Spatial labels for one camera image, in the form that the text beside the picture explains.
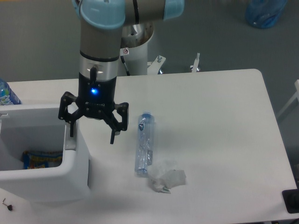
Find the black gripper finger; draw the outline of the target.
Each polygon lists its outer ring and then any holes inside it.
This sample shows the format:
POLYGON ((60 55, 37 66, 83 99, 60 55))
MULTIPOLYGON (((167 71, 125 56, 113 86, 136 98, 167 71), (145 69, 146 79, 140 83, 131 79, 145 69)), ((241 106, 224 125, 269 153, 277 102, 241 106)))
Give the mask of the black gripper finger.
POLYGON ((110 144, 113 144, 115 136, 119 135, 121 131, 126 131, 128 128, 129 104, 127 102, 120 104, 113 103, 106 107, 102 112, 103 120, 112 129, 110 144), (121 116, 121 122, 115 118, 113 114, 114 110, 121 116))
POLYGON ((68 91, 66 91, 62 95, 60 99, 58 118, 60 120, 64 120, 67 124, 70 125, 70 137, 74 137, 75 123, 85 114, 85 111, 86 104, 82 98, 76 97, 68 91), (78 109, 73 113, 69 113, 68 106, 70 106, 72 103, 75 103, 78 109))

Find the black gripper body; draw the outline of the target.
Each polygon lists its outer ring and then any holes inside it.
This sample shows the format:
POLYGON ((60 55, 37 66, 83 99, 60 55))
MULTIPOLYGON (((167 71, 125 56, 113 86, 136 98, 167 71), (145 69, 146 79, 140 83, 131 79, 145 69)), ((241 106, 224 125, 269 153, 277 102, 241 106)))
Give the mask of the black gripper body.
POLYGON ((77 107, 89 118, 111 118, 115 105, 115 86, 116 78, 92 83, 89 78, 79 74, 77 107))

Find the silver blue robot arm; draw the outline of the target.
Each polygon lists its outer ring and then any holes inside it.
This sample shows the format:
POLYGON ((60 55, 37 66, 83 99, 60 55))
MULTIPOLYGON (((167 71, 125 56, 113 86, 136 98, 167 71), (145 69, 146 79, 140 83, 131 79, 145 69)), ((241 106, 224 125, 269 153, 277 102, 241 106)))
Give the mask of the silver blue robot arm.
POLYGON ((80 18, 78 94, 65 92, 58 118, 75 136, 78 119, 103 120, 114 138, 128 128, 127 102, 114 101, 121 36, 125 26, 179 17, 182 0, 76 0, 80 18))

